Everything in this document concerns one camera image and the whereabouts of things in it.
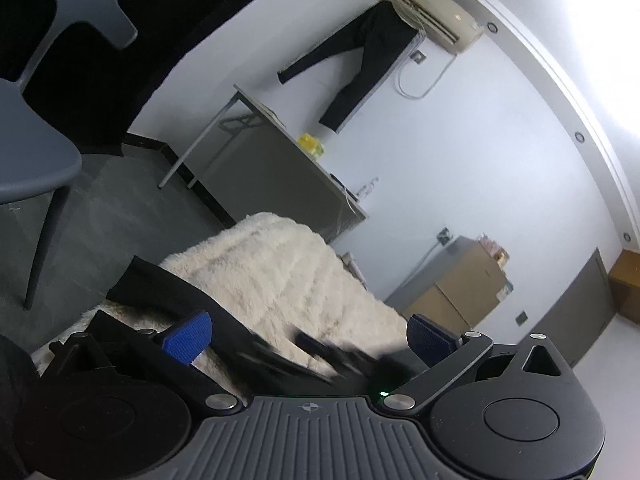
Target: gray tile floor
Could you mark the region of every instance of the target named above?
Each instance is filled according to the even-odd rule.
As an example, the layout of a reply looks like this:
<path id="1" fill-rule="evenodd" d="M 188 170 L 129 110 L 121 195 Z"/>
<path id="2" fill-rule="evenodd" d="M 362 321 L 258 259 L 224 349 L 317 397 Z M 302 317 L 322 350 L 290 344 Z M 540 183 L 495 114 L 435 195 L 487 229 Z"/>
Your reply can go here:
<path id="1" fill-rule="evenodd" d="M 134 255 L 160 263 L 223 227 L 158 153 L 85 155 L 40 278 L 33 309 L 22 300 L 50 195 L 0 206 L 0 333 L 33 351 L 95 306 Z"/>

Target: chair seat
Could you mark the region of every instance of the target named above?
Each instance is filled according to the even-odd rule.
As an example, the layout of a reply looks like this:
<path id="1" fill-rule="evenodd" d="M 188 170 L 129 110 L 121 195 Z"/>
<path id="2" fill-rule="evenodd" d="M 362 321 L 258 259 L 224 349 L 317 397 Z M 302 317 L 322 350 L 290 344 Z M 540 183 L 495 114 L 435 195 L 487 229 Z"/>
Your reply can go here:
<path id="1" fill-rule="evenodd" d="M 74 144 L 29 107 L 14 83 L 0 79 L 0 204 L 64 186 L 81 167 Z"/>

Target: wall-mounted air conditioner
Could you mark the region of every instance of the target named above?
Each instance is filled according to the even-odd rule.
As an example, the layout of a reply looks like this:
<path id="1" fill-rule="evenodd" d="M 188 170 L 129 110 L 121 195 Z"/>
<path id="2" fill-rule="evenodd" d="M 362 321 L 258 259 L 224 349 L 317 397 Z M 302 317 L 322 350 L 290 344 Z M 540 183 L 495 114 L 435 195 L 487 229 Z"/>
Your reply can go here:
<path id="1" fill-rule="evenodd" d="M 404 19 L 452 54 L 464 52 L 482 28 L 453 0 L 389 0 Z"/>

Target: black baseboard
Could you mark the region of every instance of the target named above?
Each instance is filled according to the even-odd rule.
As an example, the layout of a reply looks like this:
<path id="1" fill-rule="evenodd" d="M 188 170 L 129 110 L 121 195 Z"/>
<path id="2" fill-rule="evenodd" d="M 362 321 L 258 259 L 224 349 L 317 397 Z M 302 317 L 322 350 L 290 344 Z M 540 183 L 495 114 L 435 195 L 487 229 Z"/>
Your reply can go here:
<path id="1" fill-rule="evenodd" d="M 174 150 L 172 150 L 166 142 L 162 142 L 161 140 L 149 139 L 148 137 L 142 137 L 136 134 L 127 134 L 123 140 L 123 144 L 160 152 L 171 165 L 175 164 L 175 161 L 178 160 L 178 155 L 175 154 Z M 193 173 L 191 173 L 189 168 L 184 164 L 181 164 L 175 173 L 186 183 L 189 183 L 191 179 L 193 179 Z M 202 203 L 207 206 L 225 229 L 236 225 L 236 221 L 231 218 L 231 215 L 220 205 L 220 202 L 218 202 L 201 183 L 196 182 L 191 190 Z"/>

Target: fluffy blanket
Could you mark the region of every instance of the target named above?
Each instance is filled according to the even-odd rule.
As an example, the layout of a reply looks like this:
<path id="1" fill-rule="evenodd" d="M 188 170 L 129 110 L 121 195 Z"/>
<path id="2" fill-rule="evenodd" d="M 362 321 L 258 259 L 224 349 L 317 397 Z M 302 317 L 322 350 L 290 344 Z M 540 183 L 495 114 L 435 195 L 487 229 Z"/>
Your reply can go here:
<path id="1" fill-rule="evenodd" d="M 327 372 L 328 366 L 290 342 L 291 326 L 372 355 L 406 346 L 406 321 L 367 292 L 319 235 L 290 219 L 269 213 L 247 217 L 232 229 L 169 256 L 161 267 L 215 298 L 284 357 L 320 372 Z M 160 316 L 141 316 L 110 302 L 97 308 L 136 329 L 160 331 L 169 325 Z M 94 312 L 85 313 L 56 340 L 81 331 Z M 44 346 L 32 357 L 42 372 L 52 354 Z M 210 349 L 194 365 L 223 388 L 238 392 Z"/>

